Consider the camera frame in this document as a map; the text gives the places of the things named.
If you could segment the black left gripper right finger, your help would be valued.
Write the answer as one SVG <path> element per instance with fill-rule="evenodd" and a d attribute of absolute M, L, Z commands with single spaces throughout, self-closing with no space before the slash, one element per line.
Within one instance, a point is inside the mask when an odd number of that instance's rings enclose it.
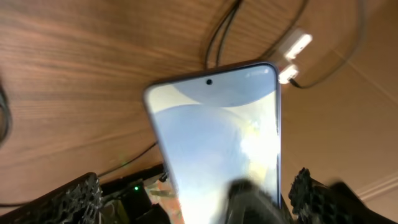
<path fill-rule="evenodd" d="M 324 185 L 303 168 L 288 194 L 298 223 L 397 224 L 368 208 L 342 181 Z"/>

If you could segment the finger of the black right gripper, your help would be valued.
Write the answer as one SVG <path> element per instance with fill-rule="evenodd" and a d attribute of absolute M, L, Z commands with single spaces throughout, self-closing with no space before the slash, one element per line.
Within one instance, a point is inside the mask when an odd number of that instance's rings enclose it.
<path fill-rule="evenodd" d="M 248 179 L 232 181 L 228 190 L 224 224 L 291 224 L 286 204 L 277 204 L 270 195 Z"/>

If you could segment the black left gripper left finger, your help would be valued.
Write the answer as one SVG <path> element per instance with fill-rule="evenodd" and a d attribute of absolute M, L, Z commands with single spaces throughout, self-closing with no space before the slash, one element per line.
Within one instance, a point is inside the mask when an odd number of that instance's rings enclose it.
<path fill-rule="evenodd" d="M 1 224 L 93 224 L 101 206 L 97 175 L 89 172 L 9 213 Z"/>

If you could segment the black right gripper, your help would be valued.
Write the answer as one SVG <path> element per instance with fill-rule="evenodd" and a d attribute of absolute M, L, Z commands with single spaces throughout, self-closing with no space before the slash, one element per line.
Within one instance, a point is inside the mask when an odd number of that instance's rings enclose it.
<path fill-rule="evenodd" d="M 183 224 L 182 211 L 162 164 L 106 182 L 100 224 Z"/>

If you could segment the Samsung Galaxy smartphone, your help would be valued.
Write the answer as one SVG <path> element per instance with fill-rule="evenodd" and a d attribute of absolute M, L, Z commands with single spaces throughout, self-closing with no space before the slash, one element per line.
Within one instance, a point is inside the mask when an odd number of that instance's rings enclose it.
<path fill-rule="evenodd" d="M 280 85 L 268 62 L 153 84 L 144 104 L 185 223 L 220 223 L 235 180 L 280 203 Z"/>

